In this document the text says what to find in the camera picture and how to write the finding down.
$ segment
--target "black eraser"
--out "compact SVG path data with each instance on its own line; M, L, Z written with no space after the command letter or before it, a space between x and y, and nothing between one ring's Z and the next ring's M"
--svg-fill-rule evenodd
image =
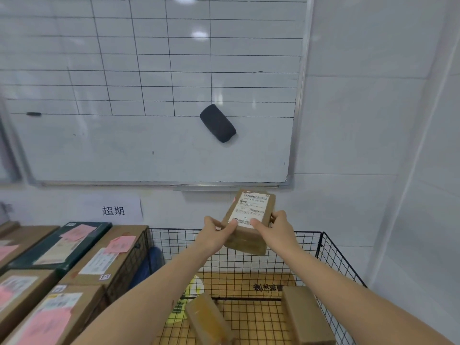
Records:
M236 129L215 104L204 109L200 118L221 143L226 143L236 134Z

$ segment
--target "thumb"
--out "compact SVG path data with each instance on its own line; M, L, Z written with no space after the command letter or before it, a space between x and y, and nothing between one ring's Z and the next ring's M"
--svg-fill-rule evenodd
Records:
M252 218L249 223L256 229L262 236L265 234L268 227L263 225L259 220Z
M229 221L228 225L222 230L226 235L231 235L236 227L238 226L238 220L232 219Z

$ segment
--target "person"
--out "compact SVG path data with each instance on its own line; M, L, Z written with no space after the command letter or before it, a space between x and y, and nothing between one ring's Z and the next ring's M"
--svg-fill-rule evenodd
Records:
M346 328L357 344L452 344L410 313L305 252L297 243L284 211L273 213L272 216L271 228L256 219L251 220L251 225ZM234 219L227 227L220 229L219 221L205 217L204 227L190 247L110 305L73 345L150 345L162 331L195 273L222 248L236 225Z

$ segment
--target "person's right arm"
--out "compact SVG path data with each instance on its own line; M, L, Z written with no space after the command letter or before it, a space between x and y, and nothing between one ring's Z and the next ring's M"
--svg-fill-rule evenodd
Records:
M256 219L251 220L251 225L346 328L357 344L453 344L410 313L305 252L297 243L284 211L273 213L273 217L271 228Z

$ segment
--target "pink sticky note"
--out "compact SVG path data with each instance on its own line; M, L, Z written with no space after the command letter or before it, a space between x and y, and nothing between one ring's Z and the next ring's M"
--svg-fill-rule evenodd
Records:
M5 286L0 286L0 307L3 307L12 297L13 292Z
M70 320L70 308L36 313L26 325L17 345L55 345Z
M0 261L3 260L4 257L6 257L8 254L10 254L12 251L14 251L18 247L19 245L0 247Z
M72 230L67 231L65 234L62 234L61 237L69 241L78 241L80 238L88 236L89 233L95 229L94 226L80 224L75 226Z
M110 241L104 253L126 253L131 248L135 236L120 236Z

